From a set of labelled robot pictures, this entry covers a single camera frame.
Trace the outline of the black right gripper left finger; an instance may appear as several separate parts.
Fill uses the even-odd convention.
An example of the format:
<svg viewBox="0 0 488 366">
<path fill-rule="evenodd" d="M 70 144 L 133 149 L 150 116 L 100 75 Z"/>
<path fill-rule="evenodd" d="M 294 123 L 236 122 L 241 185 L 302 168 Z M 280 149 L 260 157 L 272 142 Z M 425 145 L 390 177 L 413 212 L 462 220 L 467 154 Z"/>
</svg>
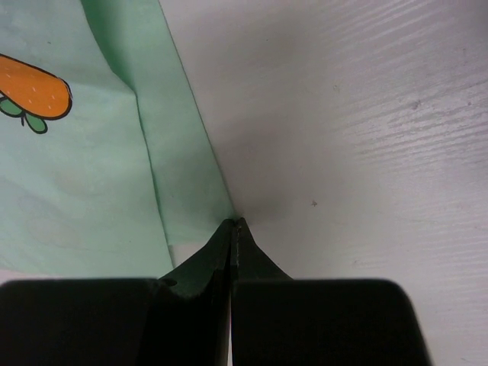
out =
<svg viewBox="0 0 488 366">
<path fill-rule="evenodd" d="M 165 300 L 166 345 L 181 365 L 226 365 L 233 221 L 224 220 L 208 242 L 161 278 L 173 298 Z"/>
</svg>

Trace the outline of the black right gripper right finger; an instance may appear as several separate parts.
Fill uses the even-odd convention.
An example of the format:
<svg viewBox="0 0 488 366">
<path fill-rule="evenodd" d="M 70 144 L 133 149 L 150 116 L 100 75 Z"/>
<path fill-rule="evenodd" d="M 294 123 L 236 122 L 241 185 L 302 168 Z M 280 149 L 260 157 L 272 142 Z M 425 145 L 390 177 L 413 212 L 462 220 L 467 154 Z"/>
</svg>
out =
<svg viewBox="0 0 488 366">
<path fill-rule="evenodd" d="M 256 365 L 266 335 L 271 286 L 292 278 L 256 244 L 246 220 L 235 222 L 231 241 L 231 338 L 234 365 Z"/>
</svg>

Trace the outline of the green cartoon print placemat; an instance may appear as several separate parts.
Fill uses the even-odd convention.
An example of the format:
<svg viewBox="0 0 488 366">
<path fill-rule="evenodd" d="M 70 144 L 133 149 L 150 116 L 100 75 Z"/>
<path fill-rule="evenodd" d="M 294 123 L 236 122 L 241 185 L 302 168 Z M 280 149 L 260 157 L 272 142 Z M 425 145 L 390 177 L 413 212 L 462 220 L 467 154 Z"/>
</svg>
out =
<svg viewBox="0 0 488 366">
<path fill-rule="evenodd" d="M 157 1 L 1 3 L 1 276 L 155 277 L 232 204 Z"/>
</svg>

